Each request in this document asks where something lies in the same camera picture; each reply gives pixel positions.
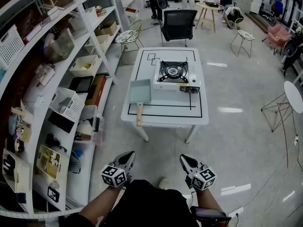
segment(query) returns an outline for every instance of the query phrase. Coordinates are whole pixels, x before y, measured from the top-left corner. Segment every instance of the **pan handle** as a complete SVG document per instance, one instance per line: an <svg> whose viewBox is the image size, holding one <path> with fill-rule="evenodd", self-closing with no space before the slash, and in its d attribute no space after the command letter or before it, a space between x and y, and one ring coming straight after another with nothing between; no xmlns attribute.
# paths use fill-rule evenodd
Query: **pan handle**
<svg viewBox="0 0 303 227"><path fill-rule="evenodd" d="M143 110L143 104L137 105L137 126L141 127L142 126L142 110Z"/></svg>

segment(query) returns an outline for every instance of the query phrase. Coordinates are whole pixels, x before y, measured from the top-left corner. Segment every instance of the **cardboard box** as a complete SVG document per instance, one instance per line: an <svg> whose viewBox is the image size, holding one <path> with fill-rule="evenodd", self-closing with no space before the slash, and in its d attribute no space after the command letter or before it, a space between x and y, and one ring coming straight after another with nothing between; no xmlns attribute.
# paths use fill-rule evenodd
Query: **cardboard box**
<svg viewBox="0 0 303 227"><path fill-rule="evenodd" d="M98 29L95 34L99 35L114 35L115 31L117 30L117 23L116 21L110 21L101 25L101 28Z"/></svg>
<svg viewBox="0 0 303 227"><path fill-rule="evenodd" d="M96 75L93 83L90 86L87 99L85 100L85 105L96 105L99 106L103 88L106 82L106 77L104 75Z"/></svg>

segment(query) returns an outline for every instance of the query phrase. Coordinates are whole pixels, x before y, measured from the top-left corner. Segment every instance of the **wire chair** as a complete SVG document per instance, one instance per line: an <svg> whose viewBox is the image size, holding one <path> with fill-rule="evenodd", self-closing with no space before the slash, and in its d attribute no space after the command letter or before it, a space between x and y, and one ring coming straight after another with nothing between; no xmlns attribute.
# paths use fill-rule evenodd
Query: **wire chair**
<svg viewBox="0 0 303 227"><path fill-rule="evenodd" d="M137 40L139 40L142 47L144 47L141 40L139 39L139 34L141 32L141 26L142 26L142 20L137 20L136 22L134 22L132 25L129 26L127 31L124 31L122 34L120 34L116 38L116 42L121 44L121 54L122 54L121 58L122 58L122 64L124 64L124 65L132 65L133 63L124 63L123 56L126 53L129 53L132 51L137 51L137 49L135 49L135 50L130 50L130 51L125 52L125 49L127 49L127 44L135 43L139 50L140 48L136 42Z"/></svg>
<svg viewBox="0 0 303 227"><path fill-rule="evenodd" d="M235 21L235 29L237 30L237 34L236 34L235 38L233 39L233 41L231 42L232 52L238 57L240 54L240 50L242 48L250 58L251 49L252 49L252 41L255 39L255 37L253 36L253 34L254 34L253 25L249 21L244 20L243 18L238 18ZM232 43L235 41L235 39L237 38L238 35L241 37L242 41L241 41L241 45L240 45L238 54L236 54L232 48ZM245 40L250 41L250 53L248 53L247 50L242 46Z"/></svg>

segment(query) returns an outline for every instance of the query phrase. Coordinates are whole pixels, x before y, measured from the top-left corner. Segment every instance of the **frying pan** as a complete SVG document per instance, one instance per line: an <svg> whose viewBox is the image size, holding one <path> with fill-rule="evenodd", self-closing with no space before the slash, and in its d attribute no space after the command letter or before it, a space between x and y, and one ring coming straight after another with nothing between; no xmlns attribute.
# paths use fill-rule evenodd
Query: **frying pan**
<svg viewBox="0 0 303 227"><path fill-rule="evenodd" d="M151 101L151 80L131 81L129 102L137 104L137 126L142 126L142 110L143 104Z"/></svg>

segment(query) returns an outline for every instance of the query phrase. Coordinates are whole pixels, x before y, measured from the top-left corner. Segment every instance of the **sneaker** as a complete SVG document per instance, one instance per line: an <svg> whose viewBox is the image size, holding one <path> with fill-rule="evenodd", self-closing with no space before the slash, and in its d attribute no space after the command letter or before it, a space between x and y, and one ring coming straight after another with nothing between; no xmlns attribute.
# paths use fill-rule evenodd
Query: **sneaker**
<svg viewBox="0 0 303 227"><path fill-rule="evenodd" d="M164 177L164 178L162 178L161 181L159 182L158 188L167 190L167 189L168 189L168 186L169 186L169 180L168 180L167 177Z"/></svg>
<svg viewBox="0 0 303 227"><path fill-rule="evenodd" d="M280 71L283 73L283 76L284 76L284 77L287 75L287 74L286 74L286 70L284 70L283 68L281 68Z"/></svg>

